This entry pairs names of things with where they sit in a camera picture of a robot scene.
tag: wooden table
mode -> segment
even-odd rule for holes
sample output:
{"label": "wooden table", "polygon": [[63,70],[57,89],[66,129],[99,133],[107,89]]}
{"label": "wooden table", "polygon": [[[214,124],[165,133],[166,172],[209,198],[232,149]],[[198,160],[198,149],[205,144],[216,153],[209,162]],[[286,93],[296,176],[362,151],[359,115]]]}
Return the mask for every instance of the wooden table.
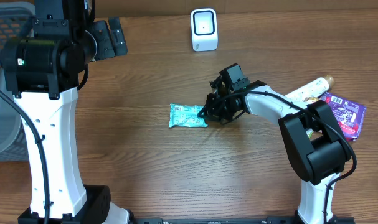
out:
{"label": "wooden table", "polygon": [[[292,215],[300,179],[278,127],[246,114],[227,126],[168,128],[170,103],[204,104],[208,81],[237,62],[282,94],[332,75],[333,93],[367,106],[358,168],[337,184],[333,211],[378,223],[378,10],[220,15],[219,48],[203,53],[191,49],[189,16],[121,23],[128,55],[91,63],[79,92],[85,184],[110,186],[137,217]],[[15,223],[30,200],[29,163],[1,162],[0,223]]]}

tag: plastic basket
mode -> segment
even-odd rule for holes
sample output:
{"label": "plastic basket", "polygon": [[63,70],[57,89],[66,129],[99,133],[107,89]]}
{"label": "plastic basket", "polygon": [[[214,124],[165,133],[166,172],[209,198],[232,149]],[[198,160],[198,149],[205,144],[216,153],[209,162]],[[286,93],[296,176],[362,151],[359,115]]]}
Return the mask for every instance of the plastic basket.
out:
{"label": "plastic basket", "polygon": [[[34,5],[27,2],[0,3],[0,51],[7,39],[15,37],[28,18],[35,14]],[[6,91],[3,69],[0,65],[0,90]],[[21,118],[0,99],[0,161],[28,160],[27,144]]]}

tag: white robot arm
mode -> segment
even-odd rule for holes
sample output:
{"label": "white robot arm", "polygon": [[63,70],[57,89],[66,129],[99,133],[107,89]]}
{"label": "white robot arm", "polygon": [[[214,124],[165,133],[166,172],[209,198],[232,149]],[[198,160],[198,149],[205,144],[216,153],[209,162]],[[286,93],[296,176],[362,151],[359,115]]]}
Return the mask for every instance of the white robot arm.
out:
{"label": "white robot arm", "polygon": [[[6,88],[30,120],[23,124],[32,200],[18,223],[127,224],[129,211],[111,202],[107,186],[83,185],[75,142],[77,90],[88,77],[87,64],[126,54],[119,18],[109,18],[109,26],[95,22],[94,0],[35,0],[35,9],[27,33],[10,38],[0,54]],[[26,37],[31,29],[34,37]]]}
{"label": "white robot arm", "polygon": [[[322,224],[332,219],[334,184],[328,186],[339,177],[351,153],[342,142],[343,133],[329,106],[322,101],[311,105],[293,102],[266,83],[250,83],[237,64],[222,70],[210,85],[214,92],[208,95],[199,116],[230,122],[247,112],[279,126],[290,164],[302,179],[301,203],[295,213],[297,220],[305,224]],[[238,111],[243,112],[234,117]],[[316,122],[314,116],[323,123]],[[332,134],[326,126],[342,138]],[[323,136],[310,141],[306,134],[309,129],[322,130]]]}
{"label": "white robot arm", "polygon": [[[268,92],[285,98],[287,101],[292,101],[289,98],[273,91],[268,85],[256,87],[252,91]],[[278,126],[278,120],[288,114],[295,114],[299,112],[282,101],[272,97],[258,94],[247,94],[245,96],[245,104],[251,114],[261,116],[269,120],[274,125]],[[306,109],[307,103],[296,101],[295,105]],[[323,223],[324,213],[323,204],[326,196],[327,184],[333,179],[339,177],[339,174],[331,174],[325,177],[319,184],[313,185],[310,181],[301,181],[301,203],[298,206],[298,216],[305,224],[319,224]],[[330,189],[328,206],[327,206],[327,220],[333,217],[331,212],[331,202],[333,200],[333,189]]]}

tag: small white box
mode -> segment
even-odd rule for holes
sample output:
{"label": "small white box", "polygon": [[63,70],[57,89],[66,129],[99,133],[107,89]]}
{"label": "small white box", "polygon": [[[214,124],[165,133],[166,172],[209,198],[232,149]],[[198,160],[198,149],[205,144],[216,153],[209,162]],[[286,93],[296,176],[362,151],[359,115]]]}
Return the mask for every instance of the small white box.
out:
{"label": "small white box", "polygon": [[194,51],[215,50],[218,47],[218,26],[213,9],[191,12],[191,37]]}

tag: bottle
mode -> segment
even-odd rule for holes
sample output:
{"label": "bottle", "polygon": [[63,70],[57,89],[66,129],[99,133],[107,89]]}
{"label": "bottle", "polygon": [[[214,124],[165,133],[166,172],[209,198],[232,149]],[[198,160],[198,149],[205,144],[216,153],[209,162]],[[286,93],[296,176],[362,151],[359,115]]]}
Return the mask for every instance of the bottle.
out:
{"label": "bottle", "polygon": [[305,86],[294,90],[293,92],[287,94],[286,97],[292,100],[304,102],[305,98],[321,96],[323,93],[330,90],[334,84],[335,81],[332,76],[326,75],[325,77],[317,78]]}

